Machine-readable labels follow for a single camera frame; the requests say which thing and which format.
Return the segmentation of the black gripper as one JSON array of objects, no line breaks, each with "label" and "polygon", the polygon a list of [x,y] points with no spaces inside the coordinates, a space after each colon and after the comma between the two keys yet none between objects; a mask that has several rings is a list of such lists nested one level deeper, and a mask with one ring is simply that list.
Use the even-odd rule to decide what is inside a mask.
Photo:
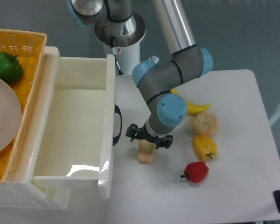
[{"label": "black gripper", "polygon": [[131,124],[126,130],[126,137],[131,142],[134,140],[145,139],[155,144],[155,149],[164,147],[169,149],[173,142],[173,135],[165,135],[156,132],[150,125],[150,121],[146,121],[142,128],[138,128],[136,124]]}]

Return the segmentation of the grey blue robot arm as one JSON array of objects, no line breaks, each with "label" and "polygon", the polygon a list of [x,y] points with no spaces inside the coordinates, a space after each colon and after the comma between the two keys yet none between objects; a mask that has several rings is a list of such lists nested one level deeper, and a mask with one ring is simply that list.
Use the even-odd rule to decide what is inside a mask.
[{"label": "grey blue robot arm", "polygon": [[130,0],[67,1],[77,26],[95,25],[95,35],[105,53],[114,56],[118,74],[133,77],[151,112],[142,127],[131,124],[126,136],[169,148],[173,141],[170,132],[187,111],[185,100],[171,90],[210,72],[213,59],[207,49],[197,47],[179,0],[155,0],[153,4],[172,55],[170,62],[161,65],[155,56],[139,59],[146,26]]}]

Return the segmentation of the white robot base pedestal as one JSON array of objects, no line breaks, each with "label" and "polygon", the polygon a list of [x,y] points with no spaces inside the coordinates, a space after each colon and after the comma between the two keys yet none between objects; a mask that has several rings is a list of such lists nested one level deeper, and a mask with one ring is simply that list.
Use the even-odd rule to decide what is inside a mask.
[{"label": "white robot base pedestal", "polygon": [[102,43],[105,55],[112,54],[116,59],[116,76],[120,74],[126,76],[131,75],[134,67],[141,62],[140,43],[143,39],[144,38],[142,37],[138,42],[127,47],[121,47],[119,45],[111,47],[105,43]]}]

